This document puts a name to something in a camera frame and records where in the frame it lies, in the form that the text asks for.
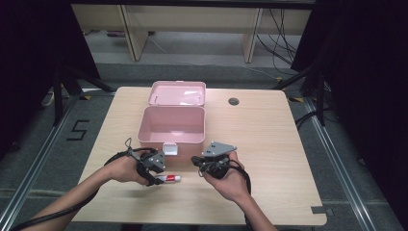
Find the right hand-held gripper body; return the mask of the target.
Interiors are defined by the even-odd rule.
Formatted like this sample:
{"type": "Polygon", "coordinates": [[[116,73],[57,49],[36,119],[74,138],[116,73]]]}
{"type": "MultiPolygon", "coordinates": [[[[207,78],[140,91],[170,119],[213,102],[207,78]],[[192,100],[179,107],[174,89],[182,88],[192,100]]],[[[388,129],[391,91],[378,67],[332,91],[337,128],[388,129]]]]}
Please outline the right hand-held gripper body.
{"type": "Polygon", "coordinates": [[[202,153],[199,171],[222,179],[229,168],[229,153],[236,149],[235,145],[212,141],[202,153]]]}

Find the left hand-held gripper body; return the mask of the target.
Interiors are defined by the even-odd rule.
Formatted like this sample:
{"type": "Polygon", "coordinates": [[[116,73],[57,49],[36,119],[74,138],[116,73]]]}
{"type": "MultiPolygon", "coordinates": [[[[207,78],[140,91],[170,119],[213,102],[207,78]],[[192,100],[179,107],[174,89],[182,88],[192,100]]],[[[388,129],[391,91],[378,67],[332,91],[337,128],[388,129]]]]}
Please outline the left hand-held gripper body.
{"type": "Polygon", "coordinates": [[[137,163],[138,174],[147,180],[155,179],[151,171],[162,173],[165,171],[165,168],[166,160],[163,152],[144,153],[140,156],[140,160],[137,163]]]}

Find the white red toothpaste tube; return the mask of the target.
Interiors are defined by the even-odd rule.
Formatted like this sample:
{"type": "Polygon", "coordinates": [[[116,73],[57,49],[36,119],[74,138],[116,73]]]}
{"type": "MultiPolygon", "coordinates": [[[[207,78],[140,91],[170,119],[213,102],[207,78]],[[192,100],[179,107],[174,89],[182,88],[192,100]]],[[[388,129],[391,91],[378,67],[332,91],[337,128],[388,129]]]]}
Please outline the white red toothpaste tube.
{"type": "Polygon", "coordinates": [[[158,175],[155,179],[160,183],[176,183],[181,181],[180,175],[158,175]]]}

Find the pink plastic storage box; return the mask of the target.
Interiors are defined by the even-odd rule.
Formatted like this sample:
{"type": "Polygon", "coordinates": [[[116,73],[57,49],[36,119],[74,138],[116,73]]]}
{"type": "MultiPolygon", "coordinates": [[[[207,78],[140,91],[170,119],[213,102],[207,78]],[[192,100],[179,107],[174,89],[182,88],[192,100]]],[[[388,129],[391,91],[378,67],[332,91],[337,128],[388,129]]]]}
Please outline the pink plastic storage box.
{"type": "Polygon", "coordinates": [[[140,144],[170,157],[200,154],[205,141],[205,103],[203,82],[155,82],[140,122],[140,144]]]}

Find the person's left hand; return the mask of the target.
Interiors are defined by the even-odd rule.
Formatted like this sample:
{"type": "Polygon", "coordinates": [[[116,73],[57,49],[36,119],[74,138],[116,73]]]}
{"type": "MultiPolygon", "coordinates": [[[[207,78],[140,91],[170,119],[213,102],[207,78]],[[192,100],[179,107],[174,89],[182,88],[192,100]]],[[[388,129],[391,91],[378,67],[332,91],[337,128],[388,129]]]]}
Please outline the person's left hand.
{"type": "Polygon", "coordinates": [[[140,185],[147,185],[148,181],[137,172],[137,161],[132,157],[120,157],[107,164],[105,170],[108,178],[117,182],[136,182],[140,185]]]}

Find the person's right hand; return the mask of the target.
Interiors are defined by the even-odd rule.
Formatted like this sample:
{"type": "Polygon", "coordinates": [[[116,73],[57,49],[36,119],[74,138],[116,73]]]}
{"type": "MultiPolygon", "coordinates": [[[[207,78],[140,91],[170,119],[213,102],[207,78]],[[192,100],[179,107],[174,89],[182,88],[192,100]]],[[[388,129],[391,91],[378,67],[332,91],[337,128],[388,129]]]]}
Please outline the person's right hand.
{"type": "Polygon", "coordinates": [[[238,159],[236,151],[229,153],[230,168],[222,179],[216,179],[208,173],[204,173],[204,179],[212,185],[225,199],[235,202],[241,206],[251,201],[246,179],[242,172],[244,167],[238,159]]]}

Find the black metal stand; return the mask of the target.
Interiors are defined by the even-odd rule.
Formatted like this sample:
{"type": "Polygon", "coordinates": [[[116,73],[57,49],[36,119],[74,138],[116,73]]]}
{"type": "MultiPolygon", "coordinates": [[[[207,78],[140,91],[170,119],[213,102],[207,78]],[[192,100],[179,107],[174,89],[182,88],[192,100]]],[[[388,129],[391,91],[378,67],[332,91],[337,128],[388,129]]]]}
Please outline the black metal stand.
{"type": "Polygon", "coordinates": [[[304,82],[300,90],[301,94],[303,96],[310,96],[313,92],[317,94],[317,107],[309,113],[309,116],[316,116],[320,125],[324,126],[324,75],[316,64],[311,64],[288,80],[279,82],[273,89],[282,90],[302,78],[304,82]]]}
{"type": "Polygon", "coordinates": [[[84,71],[81,71],[78,68],[74,68],[67,64],[58,64],[53,76],[55,125],[57,125],[63,119],[64,115],[62,88],[65,88],[69,95],[84,95],[84,91],[80,87],[77,79],[83,79],[105,92],[115,92],[114,88],[106,85],[100,80],[99,74],[92,76],[86,74],[84,71]]]}

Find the light wooden cabinet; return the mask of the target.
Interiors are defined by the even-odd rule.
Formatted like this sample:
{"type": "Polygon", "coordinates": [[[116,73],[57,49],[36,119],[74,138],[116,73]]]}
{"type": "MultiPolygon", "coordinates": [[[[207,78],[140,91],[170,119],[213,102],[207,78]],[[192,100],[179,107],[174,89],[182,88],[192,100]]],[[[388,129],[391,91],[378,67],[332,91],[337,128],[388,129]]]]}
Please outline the light wooden cabinet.
{"type": "Polygon", "coordinates": [[[252,62],[255,38],[261,34],[303,34],[309,10],[214,7],[156,7],[74,4],[84,31],[122,31],[131,59],[140,59],[150,32],[239,34],[244,61],[252,62]]]}

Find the aluminium floor rail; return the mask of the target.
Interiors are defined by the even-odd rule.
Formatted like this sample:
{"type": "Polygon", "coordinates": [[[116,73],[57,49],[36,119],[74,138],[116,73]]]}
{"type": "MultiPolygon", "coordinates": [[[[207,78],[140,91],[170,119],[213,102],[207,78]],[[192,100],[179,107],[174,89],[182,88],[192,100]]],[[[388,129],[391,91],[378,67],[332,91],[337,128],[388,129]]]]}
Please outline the aluminium floor rail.
{"type": "Polygon", "coordinates": [[[344,194],[349,202],[349,205],[357,218],[358,223],[363,231],[378,231],[378,228],[373,222],[370,212],[364,203],[361,195],[358,193],[355,184],[350,178],[348,171],[345,168],[341,157],[332,142],[326,128],[318,119],[318,109],[314,105],[310,97],[305,98],[305,107],[309,113],[312,113],[312,121],[315,130],[318,133],[319,139],[325,149],[325,152],[330,160],[330,163],[336,173],[336,176],[343,188],[344,194]]]}
{"type": "Polygon", "coordinates": [[[78,96],[70,96],[67,100],[66,105],[63,109],[63,115],[58,120],[58,122],[53,125],[45,142],[36,155],[36,158],[28,168],[21,183],[14,191],[7,207],[0,215],[0,231],[9,231],[12,228],[12,225],[22,208],[30,189],[38,179],[38,176],[45,162],[47,161],[51,150],[53,149],[60,133],[62,132],[66,124],[66,121],[69,118],[73,107],[77,104],[78,100],[78,96]]]}

